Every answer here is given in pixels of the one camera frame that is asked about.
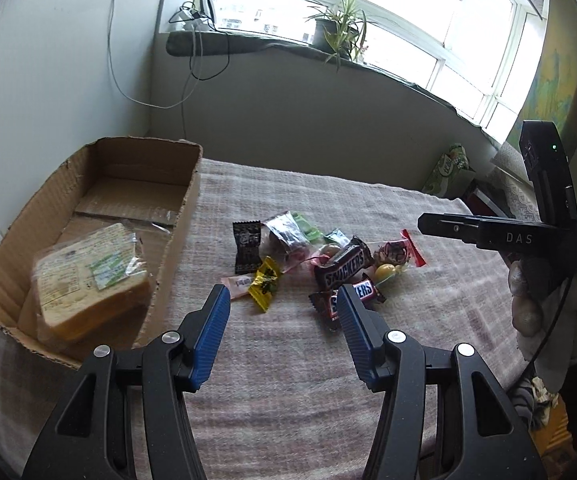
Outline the white gloved right hand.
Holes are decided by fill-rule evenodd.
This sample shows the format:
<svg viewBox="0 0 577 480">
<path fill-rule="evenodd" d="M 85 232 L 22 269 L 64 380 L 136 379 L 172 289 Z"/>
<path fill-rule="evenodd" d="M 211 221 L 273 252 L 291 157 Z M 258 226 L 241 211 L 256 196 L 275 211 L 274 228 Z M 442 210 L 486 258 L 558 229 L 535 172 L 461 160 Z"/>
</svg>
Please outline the white gloved right hand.
<svg viewBox="0 0 577 480">
<path fill-rule="evenodd" d="M 577 364 L 577 274 L 538 299 L 517 260 L 509 267 L 509 291 L 518 349 L 535 366 L 545 388 L 557 393 L 569 368 Z"/>
</svg>

